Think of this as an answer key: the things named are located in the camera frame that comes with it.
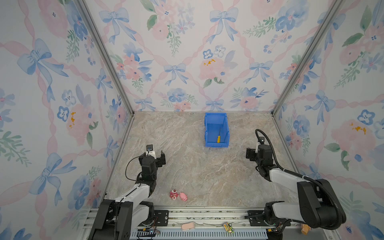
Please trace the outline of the yellow handled screwdriver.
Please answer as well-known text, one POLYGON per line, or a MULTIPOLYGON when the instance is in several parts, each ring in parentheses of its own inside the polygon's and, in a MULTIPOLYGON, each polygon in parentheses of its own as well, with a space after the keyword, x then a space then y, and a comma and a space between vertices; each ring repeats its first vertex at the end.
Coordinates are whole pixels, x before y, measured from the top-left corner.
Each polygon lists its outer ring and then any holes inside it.
POLYGON ((221 143, 221 130, 222 130, 222 128, 219 128, 217 143, 221 143))

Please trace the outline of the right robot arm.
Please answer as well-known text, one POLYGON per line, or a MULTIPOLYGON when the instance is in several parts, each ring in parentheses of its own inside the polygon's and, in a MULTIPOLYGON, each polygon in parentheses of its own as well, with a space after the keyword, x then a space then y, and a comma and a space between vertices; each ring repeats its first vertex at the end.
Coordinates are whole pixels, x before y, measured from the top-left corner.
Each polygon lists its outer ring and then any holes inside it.
POLYGON ((246 150, 246 159, 257 164, 256 170, 262 178, 291 190, 297 194, 299 201, 266 203, 263 213, 248 214, 248 219, 265 222, 270 226, 297 222, 326 230, 336 230, 347 221, 346 213, 327 180, 314 180, 280 168, 274 163, 274 157, 274 151, 269 145, 246 150))

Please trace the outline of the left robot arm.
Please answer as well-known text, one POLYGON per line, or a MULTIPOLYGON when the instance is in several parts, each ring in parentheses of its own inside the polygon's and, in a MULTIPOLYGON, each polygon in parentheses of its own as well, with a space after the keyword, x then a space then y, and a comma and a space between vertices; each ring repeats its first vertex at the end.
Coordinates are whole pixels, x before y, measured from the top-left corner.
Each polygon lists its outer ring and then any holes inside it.
POLYGON ((146 202, 155 190, 158 168, 166 164, 163 152, 156 157, 153 145, 138 157, 142 167, 135 185, 116 199, 104 199, 91 229, 90 240, 128 240, 140 224, 155 221, 154 204, 146 202))

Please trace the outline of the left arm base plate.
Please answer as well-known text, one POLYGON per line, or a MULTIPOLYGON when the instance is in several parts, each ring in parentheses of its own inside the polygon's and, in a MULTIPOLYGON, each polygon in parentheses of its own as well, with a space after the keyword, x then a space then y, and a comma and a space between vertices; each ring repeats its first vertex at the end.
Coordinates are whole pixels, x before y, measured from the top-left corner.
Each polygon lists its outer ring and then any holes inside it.
POLYGON ((169 223, 169 211, 168 210, 155 210, 150 213, 147 220, 140 224, 141 227, 167 227, 169 223))

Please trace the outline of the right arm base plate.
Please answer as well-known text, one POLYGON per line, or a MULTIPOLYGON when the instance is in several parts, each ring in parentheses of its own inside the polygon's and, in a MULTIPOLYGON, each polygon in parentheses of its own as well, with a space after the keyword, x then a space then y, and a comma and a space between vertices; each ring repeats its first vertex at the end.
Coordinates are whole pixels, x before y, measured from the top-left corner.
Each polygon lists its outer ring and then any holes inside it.
POLYGON ((250 222, 251 227, 272 227, 276 228, 282 226, 286 221, 275 216, 271 211, 265 210, 249 210, 247 215, 244 216, 250 222))

